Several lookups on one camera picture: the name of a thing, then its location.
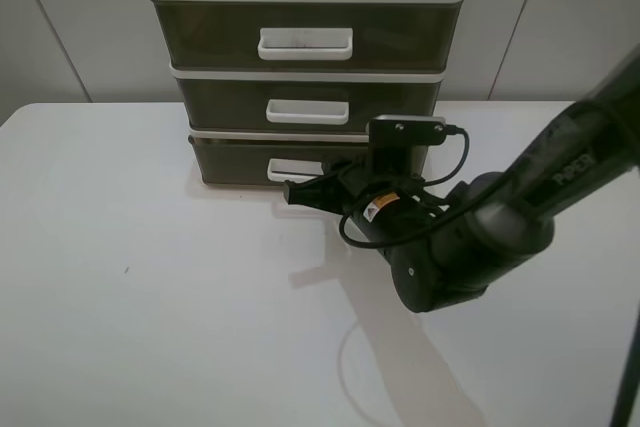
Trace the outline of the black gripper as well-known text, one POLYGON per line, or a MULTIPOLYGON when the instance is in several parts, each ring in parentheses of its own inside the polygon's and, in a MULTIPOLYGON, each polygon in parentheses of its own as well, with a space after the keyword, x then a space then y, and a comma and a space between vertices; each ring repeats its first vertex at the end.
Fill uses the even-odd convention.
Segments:
POLYGON ((371 173, 363 160, 324 162, 321 179, 284 183, 288 205, 341 209, 338 232, 351 247, 385 258, 427 258, 428 229, 436 220, 436 198, 417 175, 371 173))

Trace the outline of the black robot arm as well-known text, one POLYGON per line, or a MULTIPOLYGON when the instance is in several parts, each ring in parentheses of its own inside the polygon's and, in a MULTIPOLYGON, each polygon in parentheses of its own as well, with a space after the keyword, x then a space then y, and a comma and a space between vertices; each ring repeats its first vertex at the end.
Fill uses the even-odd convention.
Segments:
POLYGON ((361 249, 389 264, 415 313, 482 296, 543 252, 555 217, 639 163, 639 55, 630 53, 591 93, 558 114, 502 172, 460 182, 445 196, 411 168, 420 147, 463 129, 426 116, 378 116, 367 152, 286 181, 285 201, 353 222, 361 249))

